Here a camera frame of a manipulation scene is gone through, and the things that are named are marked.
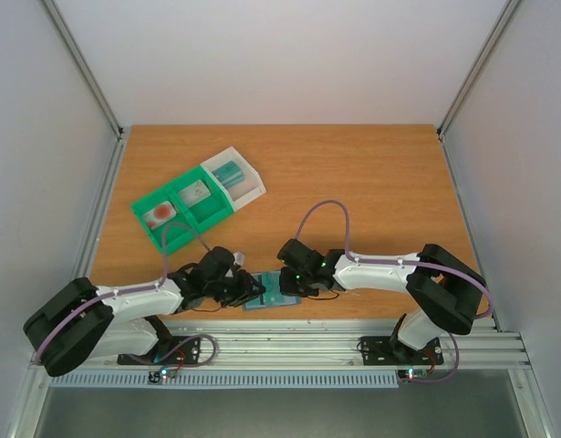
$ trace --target purple cable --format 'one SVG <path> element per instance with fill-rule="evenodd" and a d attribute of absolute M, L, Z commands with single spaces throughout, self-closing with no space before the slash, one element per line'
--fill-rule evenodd
<path fill-rule="evenodd" d="M 456 358 L 454 360 L 454 366 L 451 368 L 450 371 L 448 371 L 448 374 L 446 374 L 443 377 L 440 377 L 439 379 L 400 379 L 400 381 L 411 381 L 411 382 L 416 382 L 416 383 L 442 383 L 443 381 L 447 381 L 448 379 L 450 379 L 454 374 L 456 374 L 456 371 L 459 369 L 459 363 L 461 362 L 461 353 L 459 352 L 459 344 L 456 342 L 456 338 L 452 335 L 452 333 L 448 333 L 448 336 L 451 337 L 452 343 L 454 344 L 454 354 L 456 355 Z"/>
<path fill-rule="evenodd" d="M 300 236 L 300 233 L 302 232 L 302 229 L 305 226 L 306 220 L 308 219 L 308 217 L 320 206 L 325 205 L 327 203 L 334 203 L 336 205 L 338 205 L 339 207 L 341 207 L 341 210 L 343 210 L 343 213 L 345 214 L 345 257 L 352 261 L 352 262 L 357 262 L 357 263 L 368 263 L 368 264 L 373 264 L 373 265 L 392 265 L 392 266 L 399 266 L 400 265 L 400 260 L 395 259 L 395 258 L 391 258 L 391 259 L 362 259 L 362 258 L 356 258 L 354 257 L 350 252 L 349 252 L 349 241 L 350 241 L 350 235 L 349 235 L 349 212 L 347 210 L 347 207 L 340 201 L 337 201 L 335 199 L 327 199 L 325 201 L 322 201 L 320 203 L 318 203 L 317 205 L 313 206 L 310 210 L 308 210 L 308 212 L 305 214 L 305 217 L 303 218 L 302 222 L 300 223 L 300 226 L 298 227 L 298 231 L 296 231 L 295 234 L 295 239 L 297 239 Z M 417 266 L 417 267 L 426 267 L 429 269 L 435 269 L 438 271 L 442 271 L 442 272 L 446 272 L 448 274 L 452 274 L 454 276 L 457 276 L 465 281 L 468 281 L 469 283 L 471 283 L 473 286 L 475 286 L 477 289 L 479 289 L 481 291 L 481 293 L 485 296 L 485 298 L 487 298 L 487 301 L 489 302 L 489 308 L 487 308 L 487 310 L 485 310 L 483 313 L 476 315 L 475 318 L 484 318 L 484 317 L 488 317 L 489 315 L 491 315 L 493 313 L 493 309 L 495 306 L 495 302 L 494 302 L 494 298 L 493 296 L 489 293 L 489 291 L 487 290 L 487 288 L 485 286 L 483 286 L 481 283 L 479 283 L 477 280 L 475 280 L 474 278 L 472 278 L 471 276 L 468 276 L 466 274 L 464 274 L 461 271 L 458 271 L 456 269 L 453 269 L 451 267 L 447 267 L 447 266 L 443 266 L 443 265 L 437 265 L 434 263 L 427 263 L 427 262 L 420 262 L 420 261 L 414 261 L 414 260 L 402 260 L 401 263 L 403 265 L 406 266 Z"/>
<path fill-rule="evenodd" d="M 149 360 L 141 359 L 140 357 L 138 357 L 134 354 L 129 354 L 127 356 L 129 358 L 133 359 L 133 360 L 136 360 L 138 363 L 142 363 L 144 365 L 159 365 L 163 360 L 165 360 L 169 356 L 171 356 L 171 354 L 174 353 L 177 349 L 179 349 L 182 345 L 184 345 L 187 342 L 190 342 L 192 340 L 201 339 L 201 338 L 209 340 L 211 342 L 211 345 L 213 345 L 213 351 L 211 353 L 211 356 L 209 356 L 209 358 L 207 358 L 203 362 L 190 363 L 190 364 L 186 364 L 186 365 L 183 364 L 183 367 L 185 367 L 185 368 L 198 368 L 198 367 L 202 367 L 203 365 L 209 365 L 213 361 L 213 359 L 215 358 L 215 355 L 217 354 L 217 351 L 219 351 L 219 345 L 217 344 L 217 340 L 213 336 L 208 335 L 206 333 L 201 333 L 199 335 L 193 335 L 193 336 L 190 336 L 189 338 L 183 340 L 182 342 L 179 342 L 176 347 L 173 347 L 168 353 L 166 353 L 164 356 L 162 356 L 156 362 L 151 362 Z"/>
<path fill-rule="evenodd" d="M 149 283 L 149 284 L 144 285 L 144 286 L 127 287 L 127 288 L 124 288 L 124 289 L 120 289 L 118 291 L 118 293 L 116 294 L 116 296 L 133 294 L 133 293 L 136 293 L 136 292 L 146 292 L 148 290 L 158 289 L 159 287 L 164 285 L 164 282 L 167 281 L 167 275 L 169 273 L 169 256 L 167 255 L 167 231 L 169 231 L 174 226 L 179 226 L 180 228 L 184 228 L 185 230 L 191 232 L 195 236 L 195 238 L 199 242 L 201 242 L 201 244 L 207 249 L 207 251 L 211 251 L 211 248 L 205 243 L 205 241 L 201 238 L 201 236 L 199 234 L 197 234 L 197 232 L 195 230 L 191 229 L 190 227 L 188 227 L 185 224 L 180 224 L 178 222 L 173 222 L 172 224 L 168 224 L 162 230 L 162 239 L 161 239 L 162 266 L 163 266 L 162 277 L 158 280 L 158 282 L 155 281 L 153 283 Z M 33 358 L 33 362 L 36 363 L 36 364 L 41 362 L 41 356 L 43 356 L 43 352 L 47 349 L 47 347 L 49 346 L 51 341 L 55 338 L 55 336 L 62 329 L 64 329 L 65 326 L 67 324 L 69 324 L 69 322 L 71 322 L 71 320 L 73 320 L 75 317 L 77 317 L 79 314 L 81 314 L 87 308 L 90 308 L 94 304 L 99 303 L 102 299 L 112 298 L 112 297 L 114 297 L 114 293 L 109 292 L 107 294 L 100 295 L 99 297 L 92 298 L 91 300 L 86 301 L 81 306 L 76 308 L 69 315 L 64 317 L 61 320 L 61 322 L 59 322 L 59 324 L 57 324 L 55 326 L 55 328 L 53 328 L 51 330 L 51 332 L 45 337 L 45 339 L 43 339 L 43 342 L 41 342 L 41 345 L 39 345 L 39 348 L 36 350 L 35 356 Z"/>

